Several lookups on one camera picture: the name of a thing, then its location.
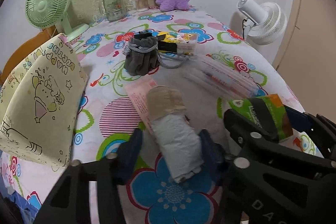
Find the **yellow cloth bag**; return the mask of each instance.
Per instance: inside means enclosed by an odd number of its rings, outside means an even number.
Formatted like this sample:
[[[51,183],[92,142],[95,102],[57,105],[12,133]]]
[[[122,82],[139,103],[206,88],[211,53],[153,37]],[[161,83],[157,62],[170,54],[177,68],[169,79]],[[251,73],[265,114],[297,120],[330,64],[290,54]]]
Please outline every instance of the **yellow cloth bag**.
[[[0,91],[0,149],[38,163],[70,160],[78,105],[87,82],[75,52],[59,34],[33,51]]]

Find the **door frame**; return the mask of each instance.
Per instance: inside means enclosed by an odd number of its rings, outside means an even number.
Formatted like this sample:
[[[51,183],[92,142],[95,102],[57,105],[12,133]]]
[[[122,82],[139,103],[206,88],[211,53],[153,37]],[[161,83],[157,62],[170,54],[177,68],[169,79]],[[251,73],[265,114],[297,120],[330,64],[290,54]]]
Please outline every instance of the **door frame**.
[[[273,68],[275,68],[276,70],[279,68],[283,56],[285,55],[285,52],[288,48],[289,42],[293,36],[295,25],[299,17],[300,7],[301,7],[301,0],[293,0],[291,13],[288,18],[287,28],[285,30],[285,34],[283,35],[283,39],[281,41],[275,59],[272,63]]]

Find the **gray drawstring pouch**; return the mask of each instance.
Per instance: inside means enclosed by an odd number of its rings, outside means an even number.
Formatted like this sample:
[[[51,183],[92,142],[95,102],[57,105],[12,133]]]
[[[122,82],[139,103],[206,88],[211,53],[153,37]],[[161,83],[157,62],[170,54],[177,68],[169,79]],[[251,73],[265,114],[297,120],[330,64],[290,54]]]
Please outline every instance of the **gray drawstring pouch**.
[[[147,37],[139,40],[131,37],[129,43],[141,48],[151,48],[157,45],[158,39],[156,37]],[[150,52],[129,51],[124,64],[125,70],[132,76],[146,75],[158,66],[158,51],[156,48]]]

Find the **box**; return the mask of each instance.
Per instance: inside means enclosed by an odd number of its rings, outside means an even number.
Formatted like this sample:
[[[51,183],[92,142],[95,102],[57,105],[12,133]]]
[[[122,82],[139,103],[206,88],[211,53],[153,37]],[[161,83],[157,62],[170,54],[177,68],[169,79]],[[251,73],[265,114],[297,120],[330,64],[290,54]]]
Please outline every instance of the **box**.
[[[198,35],[196,33],[160,32],[158,37],[166,35],[158,41],[160,52],[193,55],[195,52]]]

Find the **metal screw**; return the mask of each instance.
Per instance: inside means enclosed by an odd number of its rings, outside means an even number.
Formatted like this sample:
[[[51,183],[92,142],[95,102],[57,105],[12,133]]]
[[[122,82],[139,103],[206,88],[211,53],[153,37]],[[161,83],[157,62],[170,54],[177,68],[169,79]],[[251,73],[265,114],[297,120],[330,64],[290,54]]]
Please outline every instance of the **metal screw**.
[[[322,178],[322,173],[317,172],[317,173],[314,175],[313,180],[319,180],[320,178]]]
[[[80,160],[73,160],[72,162],[71,162],[71,166],[78,166],[78,165],[80,165],[81,164],[81,161]]]
[[[255,139],[260,139],[262,137],[261,134],[258,132],[251,132],[250,135],[252,138],[255,138]]]
[[[106,158],[108,158],[109,160],[112,160],[112,159],[115,159],[117,156],[118,156],[117,153],[111,152],[106,155]]]
[[[233,163],[235,164],[235,166],[237,166],[238,168],[241,169],[245,169],[248,168],[250,166],[250,162],[248,159],[246,158],[236,158]]]

